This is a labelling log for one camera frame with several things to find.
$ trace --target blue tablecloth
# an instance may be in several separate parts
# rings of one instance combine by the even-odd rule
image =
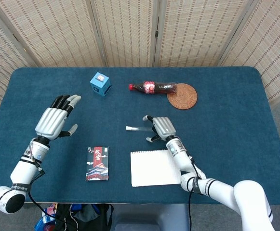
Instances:
[[[96,72],[110,77],[106,97],[90,86]],[[198,101],[178,110],[166,95],[129,91],[129,83],[144,80],[190,84]],[[142,121],[150,114],[171,119],[207,177],[230,185],[255,180],[271,204],[280,204],[280,140],[260,75],[250,67],[17,69],[0,107],[0,186],[11,186],[10,174],[36,136],[36,124],[61,94],[82,96],[65,125],[79,127],[72,137],[51,142],[42,163],[46,175],[32,186],[36,201],[187,203],[180,185],[131,186],[130,152],[165,149],[165,142],[145,140],[150,133],[125,131],[126,125],[151,126]],[[108,181],[85,181],[88,146],[110,147]],[[215,203],[199,195],[192,202]]]

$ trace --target notepad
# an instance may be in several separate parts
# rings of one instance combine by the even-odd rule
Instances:
[[[181,173],[168,150],[130,153],[133,187],[179,184]]]

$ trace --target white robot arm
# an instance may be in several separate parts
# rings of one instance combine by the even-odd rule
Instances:
[[[41,163],[50,148],[49,142],[58,137],[71,136],[76,131],[76,124],[69,131],[62,131],[62,127],[80,99],[78,95],[59,96],[45,110],[35,128],[38,137],[32,139],[10,175],[11,188],[0,186],[1,212],[15,213],[23,206],[32,182],[44,174]]]
[[[176,137],[176,130],[167,117],[150,115],[143,117],[153,123],[157,135],[146,138],[149,142],[167,141],[166,147],[173,155],[175,164],[181,171],[188,172],[181,176],[181,187],[187,191],[206,195],[241,215],[243,231],[273,231],[271,225],[273,215],[265,192],[260,184],[252,180],[243,180],[234,187],[207,179],[205,174],[194,164],[192,156],[187,152],[181,140]]]

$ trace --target plastic bottle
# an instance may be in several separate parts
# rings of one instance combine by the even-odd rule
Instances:
[[[137,90],[145,94],[175,94],[177,89],[176,83],[158,83],[154,81],[144,81],[139,84],[129,84],[129,90]]]

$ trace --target rattan coaster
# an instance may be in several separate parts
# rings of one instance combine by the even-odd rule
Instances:
[[[189,109],[198,99],[196,90],[186,83],[178,83],[176,94],[168,94],[167,97],[170,104],[178,109]]]

